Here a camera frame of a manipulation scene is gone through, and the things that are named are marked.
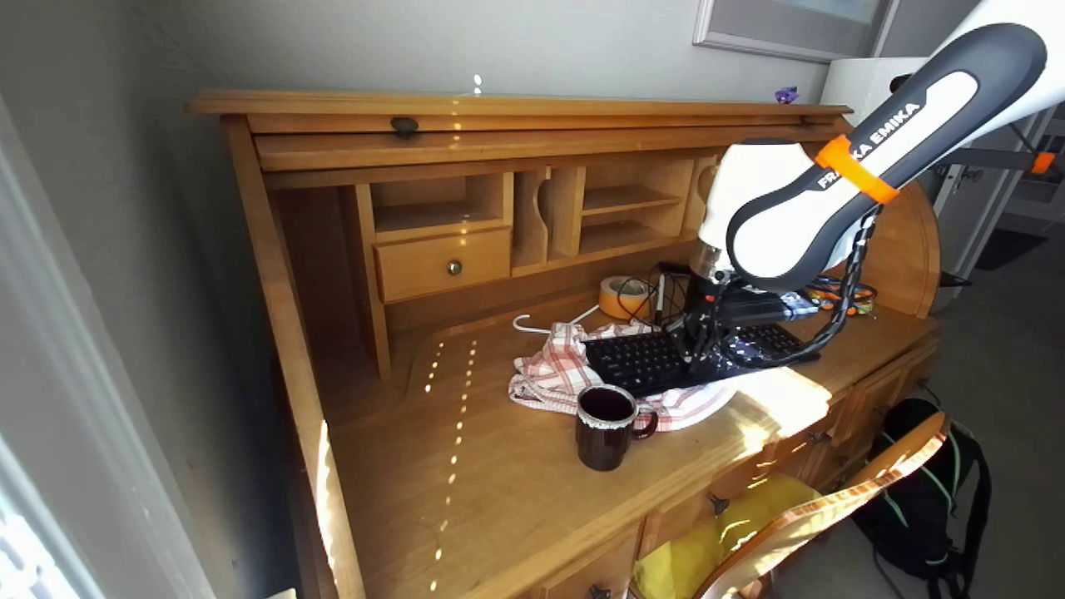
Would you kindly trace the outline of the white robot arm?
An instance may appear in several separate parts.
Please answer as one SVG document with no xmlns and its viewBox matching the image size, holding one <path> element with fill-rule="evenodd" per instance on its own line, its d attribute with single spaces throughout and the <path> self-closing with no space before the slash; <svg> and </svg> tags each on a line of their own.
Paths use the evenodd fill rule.
<svg viewBox="0 0 1065 599">
<path fill-rule="evenodd" d="M 816 154 L 794 140 L 731 141 L 692 271 L 790 291 L 837 262 L 860 268 L 883 205 L 915 176 L 1061 99 L 1061 0 L 982 0 L 901 86 Z"/>
</svg>

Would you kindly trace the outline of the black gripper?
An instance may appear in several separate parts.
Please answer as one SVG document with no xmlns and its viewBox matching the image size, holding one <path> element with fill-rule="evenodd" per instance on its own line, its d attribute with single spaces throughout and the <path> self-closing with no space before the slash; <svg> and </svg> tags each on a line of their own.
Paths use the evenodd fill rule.
<svg viewBox="0 0 1065 599">
<path fill-rule="evenodd" d="M 744 279 L 712 283 L 692 275 L 679 314 L 679 340 L 684 344 L 709 344 L 739 327 L 779 321 L 781 314 L 786 298 L 779 291 L 757 290 Z"/>
</svg>

